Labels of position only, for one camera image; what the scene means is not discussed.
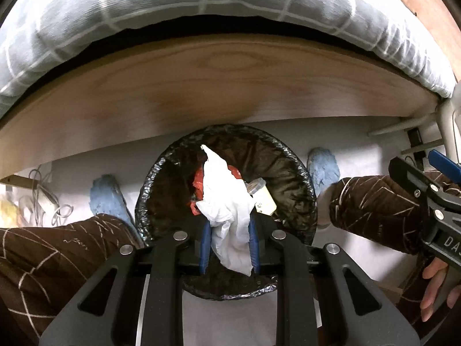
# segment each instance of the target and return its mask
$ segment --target white lettering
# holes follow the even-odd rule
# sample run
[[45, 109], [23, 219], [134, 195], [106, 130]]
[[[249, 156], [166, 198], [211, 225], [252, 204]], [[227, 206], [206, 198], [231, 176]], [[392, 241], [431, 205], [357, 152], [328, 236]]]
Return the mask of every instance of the white lettering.
[[455, 244], [452, 248], [451, 248], [451, 251], [455, 250], [455, 252], [458, 252], [458, 247], [460, 246], [460, 243], [458, 242], [457, 244]]
[[453, 242], [453, 238], [452, 238], [452, 237], [448, 237], [447, 240], [446, 240], [445, 243], [444, 243], [445, 247], [450, 246], [452, 242]]

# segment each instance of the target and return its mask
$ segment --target bed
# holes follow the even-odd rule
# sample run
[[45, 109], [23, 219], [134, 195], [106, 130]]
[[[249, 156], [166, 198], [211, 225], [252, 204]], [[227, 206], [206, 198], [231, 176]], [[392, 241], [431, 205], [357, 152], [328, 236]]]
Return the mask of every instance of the bed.
[[212, 123], [437, 120], [457, 159], [461, 32], [442, 0], [16, 0], [0, 178]]

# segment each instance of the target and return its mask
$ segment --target blue gripper pad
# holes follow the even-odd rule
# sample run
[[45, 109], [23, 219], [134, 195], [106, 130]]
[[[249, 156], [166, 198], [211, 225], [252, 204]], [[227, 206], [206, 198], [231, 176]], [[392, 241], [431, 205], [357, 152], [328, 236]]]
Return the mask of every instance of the blue gripper pad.
[[209, 222], [206, 222], [203, 231], [202, 238], [200, 241], [200, 262], [199, 270], [200, 274], [205, 274], [208, 262], [210, 260], [210, 250], [211, 250], [211, 226]]
[[458, 164], [435, 149], [429, 152], [427, 158], [429, 159], [429, 164], [446, 175], [451, 181], [461, 183], [461, 167]]
[[250, 233], [250, 258], [251, 265], [253, 265], [254, 272], [260, 272], [260, 259], [259, 259], [259, 239], [256, 231], [256, 223], [253, 218], [253, 213], [250, 214], [250, 224], [248, 225], [248, 232]]

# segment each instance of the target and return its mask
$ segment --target brown pants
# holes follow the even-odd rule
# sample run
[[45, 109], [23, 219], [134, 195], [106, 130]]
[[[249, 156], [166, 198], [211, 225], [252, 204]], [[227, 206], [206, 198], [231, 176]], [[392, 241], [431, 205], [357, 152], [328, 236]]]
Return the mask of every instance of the brown pants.
[[0, 240], [0, 296], [35, 343], [112, 253], [137, 246], [124, 223], [109, 215], [56, 228], [0, 229]]
[[[439, 172], [426, 175], [452, 195], [461, 197], [460, 188]], [[330, 219], [338, 228], [360, 235], [381, 245], [416, 255], [418, 261], [403, 284], [397, 304], [405, 318], [421, 326], [420, 302], [428, 279], [422, 270], [432, 260], [423, 254], [418, 242], [421, 210], [416, 199], [389, 176], [343, 178], [333, 189]]]

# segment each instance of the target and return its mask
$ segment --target mattress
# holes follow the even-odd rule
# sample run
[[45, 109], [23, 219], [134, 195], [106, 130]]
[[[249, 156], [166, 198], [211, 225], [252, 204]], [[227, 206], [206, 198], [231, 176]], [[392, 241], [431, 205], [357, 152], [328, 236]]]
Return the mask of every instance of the mattress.
[[198, 14], [307, 26], [374, 52], [441, 97], [456, 84], [448, 59], [400, 0], [17, 0], [0, 27], [0, 117], [90, 43]]

